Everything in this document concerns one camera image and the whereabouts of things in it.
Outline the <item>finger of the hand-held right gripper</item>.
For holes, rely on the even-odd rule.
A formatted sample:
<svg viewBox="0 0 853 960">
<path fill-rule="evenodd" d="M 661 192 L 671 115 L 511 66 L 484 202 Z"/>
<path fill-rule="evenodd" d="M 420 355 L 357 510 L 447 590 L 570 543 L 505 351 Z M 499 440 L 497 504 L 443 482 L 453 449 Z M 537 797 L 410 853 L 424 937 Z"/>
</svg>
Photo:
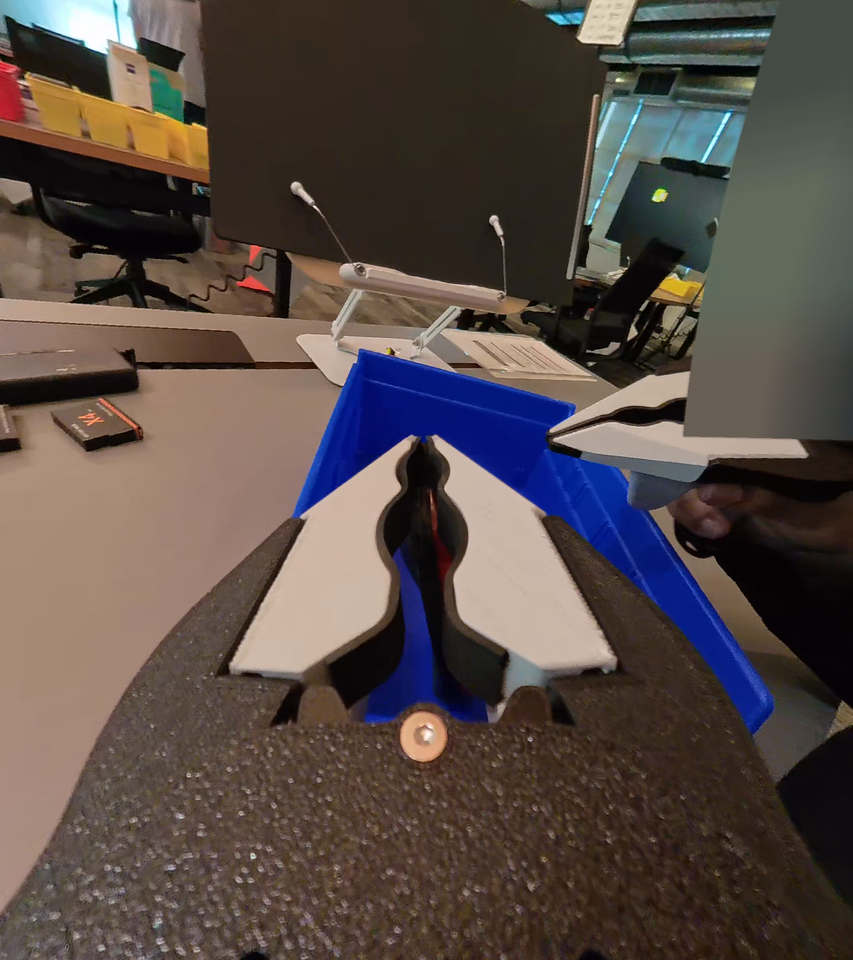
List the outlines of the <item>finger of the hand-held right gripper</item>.
<svg viewBox="0 0 853 960">
<path fill-rule="evenodd" d="M 673 421 L 576 424 L 570 430 L 549 432 L 548 442 L 578 459 L 625 471 L 628 503 L 643 511 L 666 507 L 684 496 L 714 463 L 730 460 L 741 468 L 772 461 L 778 467 L 808 458 L 796 439 L 687 437 L 683 426 Z"/>
<path fill-rule="evenodd" d="M 691 373 L 652 374 L 595 402 L 548 431 L 549 436 L 566 436 L 607 424 L 652 426 L 683 424 Z"/>
</svg>

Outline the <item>red handheld game toy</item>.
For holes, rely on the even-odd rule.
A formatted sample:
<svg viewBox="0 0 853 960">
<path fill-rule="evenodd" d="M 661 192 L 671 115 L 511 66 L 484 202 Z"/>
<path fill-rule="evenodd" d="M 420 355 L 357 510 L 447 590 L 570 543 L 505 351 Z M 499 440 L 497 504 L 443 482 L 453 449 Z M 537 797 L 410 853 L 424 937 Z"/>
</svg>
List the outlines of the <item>red handheld game toy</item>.
<svg viewBox="0 0 853 960">
<path fill-rule="evenodd" d="M 443 652 L 444 583 L 450 556 L 439 534 L 434 490 L 420 487 L 413 504 L 405 551 L 425 615 L 433 662 L 433 690 L 438 700 L 452 704 L 463 691 Z"/>
</svg>

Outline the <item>blue plastic bin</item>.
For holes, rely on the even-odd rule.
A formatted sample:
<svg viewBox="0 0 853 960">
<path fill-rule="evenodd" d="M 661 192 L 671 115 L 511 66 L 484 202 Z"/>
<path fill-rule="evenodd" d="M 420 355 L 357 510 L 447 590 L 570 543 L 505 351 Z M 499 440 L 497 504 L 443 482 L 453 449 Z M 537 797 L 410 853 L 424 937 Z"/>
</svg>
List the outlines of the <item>blue plastic bin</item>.
<svg viewBox="0 0 853 960">
<path fill-rule="evenodd" d="M 293 515 L 400 440 L 440 436 L 547 514 L 572 526 L 680 628 L 755 734 L 774 702 L 767 686 L 649 513 L 627 503 L 614 468 L 554 453 L 548 429 L 569 402 L 366 353 L 341 388 Z"/>
</svg>

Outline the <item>person's right forearm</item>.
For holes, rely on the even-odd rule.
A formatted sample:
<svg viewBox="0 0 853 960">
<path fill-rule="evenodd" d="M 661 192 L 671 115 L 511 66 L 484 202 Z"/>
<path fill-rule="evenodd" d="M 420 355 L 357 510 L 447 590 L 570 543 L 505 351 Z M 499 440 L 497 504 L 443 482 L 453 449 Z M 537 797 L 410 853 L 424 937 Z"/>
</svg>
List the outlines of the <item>person's right forearm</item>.
<svg viewBox="0 0 853 960">
<path fill-rule="evenodd" d="M 853 562 L 781 553 L 738 534 L 687 550 L 712 557 L 765 627 L 853 709 Z"/>
</svg>

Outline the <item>person's right hand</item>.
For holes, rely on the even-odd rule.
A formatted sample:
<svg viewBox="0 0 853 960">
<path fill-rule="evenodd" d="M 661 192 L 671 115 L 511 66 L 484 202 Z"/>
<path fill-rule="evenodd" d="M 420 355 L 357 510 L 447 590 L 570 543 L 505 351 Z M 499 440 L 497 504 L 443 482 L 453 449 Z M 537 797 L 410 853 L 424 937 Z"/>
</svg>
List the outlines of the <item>person's right hand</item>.
<svg viewBox="0 0 853 960">
<path fill-rule="evenodd" d="M 731 535 L 780 553 L 853 563 L 853 491 L 799 501 L 756 486 L 697 486 L 666 510 L 685 533 L 717 543 Z"/>
</svg>

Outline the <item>black office chair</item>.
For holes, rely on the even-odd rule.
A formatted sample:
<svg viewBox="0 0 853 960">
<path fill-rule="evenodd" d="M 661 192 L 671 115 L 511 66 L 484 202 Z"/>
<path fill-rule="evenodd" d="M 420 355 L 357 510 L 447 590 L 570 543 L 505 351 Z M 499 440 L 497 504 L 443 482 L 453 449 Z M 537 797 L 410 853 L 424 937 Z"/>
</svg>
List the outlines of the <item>black office chair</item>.
<svg viewBox="0 0 853 960">
<path fill-rule="evenodd" d="M 574 361 L 600 361 L 623 350 L 641 308 L 682 258 L 679 247 L 652 239 L 611 286 L 578 286 L 570 304 L 528 308 L 520 318 Z"/>
<path fill-rule="evenodd" d="M 133 307 L 146 309 L 147 301 L 154 299 L 175 309 L 210 313 L 209 308 L 151 280 L 145 271 L 150 260 L 187 263 L 187 256 L 201 250 L 203 238 L 192 219 L 55 198 L 37 186 L 31 190 L 40 220 L 72 241 L 68 251 L 72 259 L 86 255 L 119 259 L 113 277 L 76 282 L 73 304 L 93 306 L 126 298 Z"/>
</svg>

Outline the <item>white laptop stand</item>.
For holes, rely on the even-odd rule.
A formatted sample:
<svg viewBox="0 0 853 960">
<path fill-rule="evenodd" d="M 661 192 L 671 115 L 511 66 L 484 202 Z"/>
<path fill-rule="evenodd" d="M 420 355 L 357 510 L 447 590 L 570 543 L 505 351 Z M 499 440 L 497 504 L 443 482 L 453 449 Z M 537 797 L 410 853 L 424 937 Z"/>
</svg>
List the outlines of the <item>white laptop stand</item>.
<svg viewBox="0 0 853 960">
<path fill-rule="evenodd" d="M 337 387 L 346 384 L 361 352 L 391 356 L 451 373 L 454 368 L 432 350 L 432 345 L 465 310 L 506 316 L 518 314 L 530 305 L 527 299 L 494 289 L 432 280 L 359 262 L 337 265 L 296 255 L 293 265 L 303 268 L 310 279 L 348 290 L 348 297 L 332 322 L 329 333 L 306 333 L 297 337 L 300 350 Z M 348 324 L 365 294 L 432 302 L 443 305 L 444 311 L 412 340 L 348 336 Z"/>
</svg>

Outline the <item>dark desk flap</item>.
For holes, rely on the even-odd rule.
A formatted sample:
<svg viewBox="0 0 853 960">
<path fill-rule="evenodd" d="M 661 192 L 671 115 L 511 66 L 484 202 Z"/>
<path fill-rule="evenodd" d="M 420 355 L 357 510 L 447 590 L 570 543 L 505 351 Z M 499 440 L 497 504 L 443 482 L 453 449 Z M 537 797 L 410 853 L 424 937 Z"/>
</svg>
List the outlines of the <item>dark desk flap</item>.
<svg viewBox="0 0 853 960">
<path fill-rule="evenodd" d="M 143 368 L 256 366 L 239 335 L 228 330 L 0 319 L 0 354 L 96 350 L 130 354 Z"/>
</svg>

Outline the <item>large black board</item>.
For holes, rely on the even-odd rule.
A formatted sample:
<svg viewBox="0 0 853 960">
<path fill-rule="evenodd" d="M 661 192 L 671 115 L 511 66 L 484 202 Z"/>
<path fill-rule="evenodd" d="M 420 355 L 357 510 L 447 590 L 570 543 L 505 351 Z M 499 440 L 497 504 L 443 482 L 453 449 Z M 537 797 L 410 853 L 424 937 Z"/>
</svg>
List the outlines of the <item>large black board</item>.
<svg viewBox="0 0 853 960">
<path fill-rule="evenodd" d="M 201 2 L 218 236 L 572 301 L 607 66 L 523 2 Z"/>
</svg>

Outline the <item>black flat power hub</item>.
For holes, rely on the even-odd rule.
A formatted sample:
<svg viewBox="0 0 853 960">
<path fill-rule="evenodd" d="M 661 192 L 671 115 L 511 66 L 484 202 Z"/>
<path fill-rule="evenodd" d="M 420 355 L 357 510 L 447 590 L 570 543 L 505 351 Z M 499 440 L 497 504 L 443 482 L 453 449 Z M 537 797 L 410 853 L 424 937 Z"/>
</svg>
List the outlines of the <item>black flat power hub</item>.
<svg viewBox="0 0 853 960">
<path fill-rule="evenodd" d="M 139 388 L 136 366 L 114 349 L 0 353 L 0 405 L 83 400 Z"/>
</svg>

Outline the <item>green box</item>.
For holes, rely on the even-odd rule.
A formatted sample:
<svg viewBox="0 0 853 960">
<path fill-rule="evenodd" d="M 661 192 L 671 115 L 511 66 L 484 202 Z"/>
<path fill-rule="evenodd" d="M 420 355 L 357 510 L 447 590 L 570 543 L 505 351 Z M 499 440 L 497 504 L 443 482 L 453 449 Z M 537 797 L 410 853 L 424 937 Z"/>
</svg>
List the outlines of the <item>green box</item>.
<svg viewBox="0 0 853 960">
<path fill-rule="evenodd" d="M 178 71 L 148 63 L 152 111 L 184 122 L 184 82 Z"/>
</svg>

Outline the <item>wooden workbench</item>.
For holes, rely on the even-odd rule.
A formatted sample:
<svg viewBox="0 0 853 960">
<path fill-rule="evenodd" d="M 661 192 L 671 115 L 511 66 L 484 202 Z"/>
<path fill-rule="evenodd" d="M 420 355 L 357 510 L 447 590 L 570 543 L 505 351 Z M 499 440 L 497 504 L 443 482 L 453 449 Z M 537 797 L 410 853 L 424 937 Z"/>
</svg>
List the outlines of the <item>wooden workbench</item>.
<svg viewBox="0 0 853 960">
<path fill-rule="evenodd" d="M 134 211 L 207 217 L 209 199 L 196 189 L 209 178 L 180 161 L 0 118 L 0 179 Z"/>
</svg>

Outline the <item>white carton box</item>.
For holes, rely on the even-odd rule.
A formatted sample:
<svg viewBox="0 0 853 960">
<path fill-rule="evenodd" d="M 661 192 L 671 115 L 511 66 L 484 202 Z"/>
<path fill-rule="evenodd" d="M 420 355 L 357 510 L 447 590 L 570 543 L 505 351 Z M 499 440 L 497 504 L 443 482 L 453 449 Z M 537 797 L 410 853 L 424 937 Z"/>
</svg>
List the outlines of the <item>white carton box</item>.
<svg viewBox="0 0 853 960">
<path fill-rule="evenodd" d="M 144 111 L 153 112 L 149 64 L 136 49 L 119 42 L 108 41 L 108 81 L 113 102 Z"/>
</svg>

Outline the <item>dark desk monitor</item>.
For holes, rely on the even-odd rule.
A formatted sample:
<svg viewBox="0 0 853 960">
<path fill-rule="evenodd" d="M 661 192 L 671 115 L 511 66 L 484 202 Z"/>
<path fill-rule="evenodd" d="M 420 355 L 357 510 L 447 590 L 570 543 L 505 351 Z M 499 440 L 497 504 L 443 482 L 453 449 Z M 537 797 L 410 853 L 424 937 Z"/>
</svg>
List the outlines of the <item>dark desk monitor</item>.
<svg viewBox="0 0 853 960">
<path fill-rule="evenodd" d="M 88 95 L 112 100 L 107 54 L 53 31 L 26 26 L 9 15 L 4 25 L 12 58 L 24 74 L 66 84 Z"/>
</svg>

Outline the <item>white paper wall list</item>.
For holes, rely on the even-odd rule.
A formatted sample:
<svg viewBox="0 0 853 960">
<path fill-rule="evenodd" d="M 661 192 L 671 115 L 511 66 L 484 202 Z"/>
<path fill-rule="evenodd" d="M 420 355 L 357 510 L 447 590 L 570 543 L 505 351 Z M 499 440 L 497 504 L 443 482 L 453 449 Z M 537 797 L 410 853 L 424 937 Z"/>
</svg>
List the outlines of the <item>white paper wall list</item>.
<svg viewBox="0 0 853 960">
<path fill-rule="evenodd" d="M 577 41 L 600 47 L 623 45 L 637 6 L 637 0 L 586 2 L 584 16 L 577 30 Z"/>
</svg>

